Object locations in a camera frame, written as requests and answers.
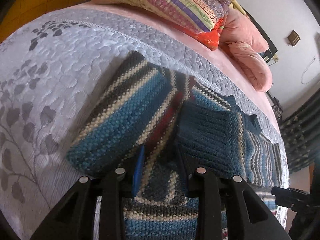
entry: curtain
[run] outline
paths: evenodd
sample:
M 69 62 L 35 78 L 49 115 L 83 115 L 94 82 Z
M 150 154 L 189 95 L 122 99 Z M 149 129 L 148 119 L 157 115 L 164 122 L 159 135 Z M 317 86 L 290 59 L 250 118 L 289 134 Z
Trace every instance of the curtain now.
M 280 126 L 289 173 L 299 171 L 320 155 L 320 89 Z

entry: wall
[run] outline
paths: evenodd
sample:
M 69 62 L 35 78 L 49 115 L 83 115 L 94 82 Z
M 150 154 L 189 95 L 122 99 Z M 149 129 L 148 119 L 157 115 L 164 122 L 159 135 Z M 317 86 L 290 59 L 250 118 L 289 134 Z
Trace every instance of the wall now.
M 295 102 L 320 81 L 318 75 L 307 85 L 300 83 L 304 69 L 314 56 L 316 60 L 306 71 L 303 82 L 308 82 L 320 72 L 316 45 L 320 27 L 317 21 L 303 0 L 237 1 L 254 17 L 278 49 L 279 61 L 270 67 L 274 80 L 270 93 L 284 110 L 292 106 L 296 110 L 301 103 Z M 292 30 L 301 38 L 295 47 L 288 45 L 286 39 Z
M 291 106 L 286 108 L 283 111 L 282 118 L 283 120 L 292 115 L 297 109 L 302 106 L 307 100 L 320 89 L 320 83 L 317 83 L 313 87 L 311 87 L 306 93 L 303 94 L 301 98 L 295 101 Z

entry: knitted sweater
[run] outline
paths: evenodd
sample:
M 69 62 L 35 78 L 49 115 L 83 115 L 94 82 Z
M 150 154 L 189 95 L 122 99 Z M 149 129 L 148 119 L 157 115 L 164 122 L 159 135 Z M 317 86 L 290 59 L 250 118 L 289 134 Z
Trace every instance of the knitted sweater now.
M 140 190 L 124 199 L 127 239 L 194 239 L 198 199 L 187 198 L 173 158 L 174 143 L 217 176 L 241 175 L 272 210 L 266 187 L 279 186 L 280 153 L 233 96 L 221 96 L 192 76 L 147 62 L 131 52 L 81 130 L 67 159 L 103 176 L 144 143 Z M 222 222 L 227 235 L 226 215 Z

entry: metal screw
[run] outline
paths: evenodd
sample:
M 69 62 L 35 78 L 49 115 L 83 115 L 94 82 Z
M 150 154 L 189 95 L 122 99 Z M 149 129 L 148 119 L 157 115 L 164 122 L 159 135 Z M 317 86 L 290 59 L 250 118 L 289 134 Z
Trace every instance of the metal screw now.
M 235 182 L 241 182 L 241 181 L 242 181 L 242 178 L 241 178 L 240 176 L 236 175 L 236 176 L 233 176 L 233 180 L 234 180 Z
M 197 168 L 197 172 L 200 173 L 200 174 L 205 174 L 206 170 L 203 167 L 199 167 L 199 168 Z
M 124 168 L 117 168 L 116 169 L 116 174 L 124 174 L 125 169 Z
M 82 176 L 80 179 L 79 179 L 79 182 L 80 183 L 87 183 L 89 181 L 89 178 L 87 176 Z

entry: pink pillow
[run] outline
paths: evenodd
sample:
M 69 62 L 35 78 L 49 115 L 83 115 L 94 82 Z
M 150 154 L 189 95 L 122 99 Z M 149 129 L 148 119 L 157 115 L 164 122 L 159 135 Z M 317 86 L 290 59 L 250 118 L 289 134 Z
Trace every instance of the pink pillow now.
M 244 42 L 232 42 L 228 45 L 254 89 L 268 91 L 272 85 L 272 73 L 263 58 Z
M 255 52 L 265 52 L 269 49 L 267 41 L 254 24 L 241 12 L 232 8 L 229 9 L 220 41 L 226 43 L 242 41 L 250 45 Z

